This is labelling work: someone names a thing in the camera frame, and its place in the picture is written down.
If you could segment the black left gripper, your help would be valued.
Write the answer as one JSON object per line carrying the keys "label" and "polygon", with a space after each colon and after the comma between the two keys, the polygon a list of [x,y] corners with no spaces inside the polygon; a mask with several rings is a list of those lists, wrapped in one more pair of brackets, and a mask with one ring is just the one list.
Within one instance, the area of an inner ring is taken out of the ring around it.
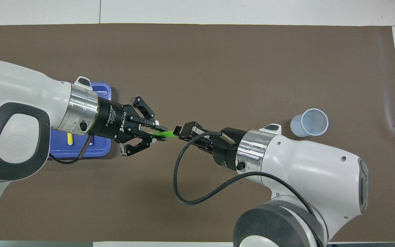
{"label": "black left gripper", "polygon": [[[135,108],[140,111],[143,117],[137,115]],[[149,148],[154,139],[160,142],[167,140],[165,137],[137,130],[139,124],[149,128],[155,128],[159,125],[159,122],[155,120],[155,112],[141,97],[134,97],[131,100],[131,105],[121,105],[99,97],[98,110],[93,125],[93,135],[121,143],[122,156],[132,156]],[[135,146],[123,144],[134,138],[141,138],[142,141]]]}

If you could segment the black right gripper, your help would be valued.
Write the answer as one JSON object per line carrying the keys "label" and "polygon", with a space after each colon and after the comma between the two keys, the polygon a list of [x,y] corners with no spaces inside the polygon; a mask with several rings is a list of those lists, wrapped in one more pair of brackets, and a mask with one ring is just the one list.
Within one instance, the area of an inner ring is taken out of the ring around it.
{"label": "black right gripper", "polygon": [[[192,121],[187,122],[182,127],[176,126],[173,134],[179,139],[192,139],[205,132],[209,132],[209,130],[204,129],[199,123]],[[235,144],[230,145],[228,142],[221,139],[221,137],[211,136],[211,139],[197,139],[191,145],[198,147],[204,152],[213,152],[213,159],[216,164],[236,171],[237,149],[247,131],[235,128],[223,128],[221,132],[233,139]]]}

